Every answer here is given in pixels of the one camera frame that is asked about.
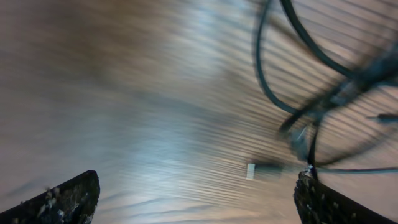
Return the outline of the black usb cable removed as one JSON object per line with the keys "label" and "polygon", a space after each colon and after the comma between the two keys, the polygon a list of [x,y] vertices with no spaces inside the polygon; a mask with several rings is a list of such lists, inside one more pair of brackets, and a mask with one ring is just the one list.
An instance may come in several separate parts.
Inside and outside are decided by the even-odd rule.
{"label": "black usb cable removed", "polygon": [[[315,134],[311,140],[310,147],[308,147],[307,139],[305,138],[307,127],[302,128],[300,131],[294,131],[289,139],[291,148],[296,154],[297,158],[307,163],[305,172],[311,173],[314,177],[317,172],[334,173],[334,174],[383,174],[397,172],[397,167],[382,167],[370,169],[329,169],[324,168],[324,165],[315,164],[315,151],[317,146],[317,136],[319,131],[319,124],[315,126]],[[297,166],[288,166],[280,162],[250,162],[247,164],[246,180],[254,180],[259,174],[266,172],[282,172],[283,170],[297,170]]]}

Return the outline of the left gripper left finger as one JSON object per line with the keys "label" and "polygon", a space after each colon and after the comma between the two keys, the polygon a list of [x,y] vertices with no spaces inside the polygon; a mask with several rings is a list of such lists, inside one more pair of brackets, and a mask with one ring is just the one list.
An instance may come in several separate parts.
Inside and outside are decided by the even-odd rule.
{"label": "left gripper left finger", "polygon": [[99,197],[97,172],[88,170],[1,212],[1,224],[91,224]]}

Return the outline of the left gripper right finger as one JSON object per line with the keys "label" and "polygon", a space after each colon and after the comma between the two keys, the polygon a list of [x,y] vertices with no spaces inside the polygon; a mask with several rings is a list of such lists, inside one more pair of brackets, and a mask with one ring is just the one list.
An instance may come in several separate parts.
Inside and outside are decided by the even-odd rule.
{"label": "left gripper right finger", "polygon": [[298,175],[294,202],[302,224],[397,224],[315,180]]}

